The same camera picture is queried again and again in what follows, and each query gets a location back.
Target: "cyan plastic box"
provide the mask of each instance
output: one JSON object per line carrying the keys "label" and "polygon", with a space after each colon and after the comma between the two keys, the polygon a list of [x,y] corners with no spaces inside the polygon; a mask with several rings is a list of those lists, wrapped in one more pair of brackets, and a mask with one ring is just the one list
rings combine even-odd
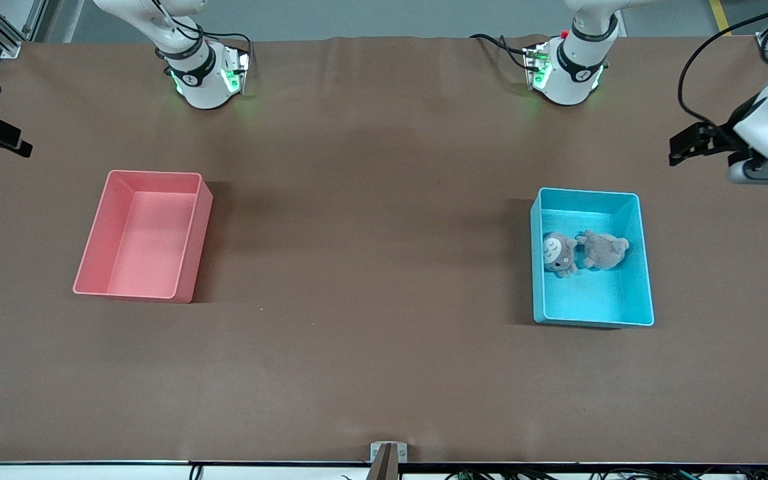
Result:
{"label": "cyan plastic box", "polygon": [[[531,217],[533,312],[547,324],[626,328],[653,325],[648,256],[639,197],[633,193],[542,188]],[[624,261],[610,270],[586,269],[560,279],[543,269],[543,238],[551,231],[576,237],[586,229],[630,242]]]}

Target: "pink bin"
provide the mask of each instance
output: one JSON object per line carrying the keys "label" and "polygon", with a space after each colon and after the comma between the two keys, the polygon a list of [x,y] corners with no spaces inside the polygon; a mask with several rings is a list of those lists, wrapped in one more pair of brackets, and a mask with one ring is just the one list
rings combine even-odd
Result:
{"label": "pink bin", "polygon": [[198,173],[112,170],[73,292],[189,303],[211,206]]}

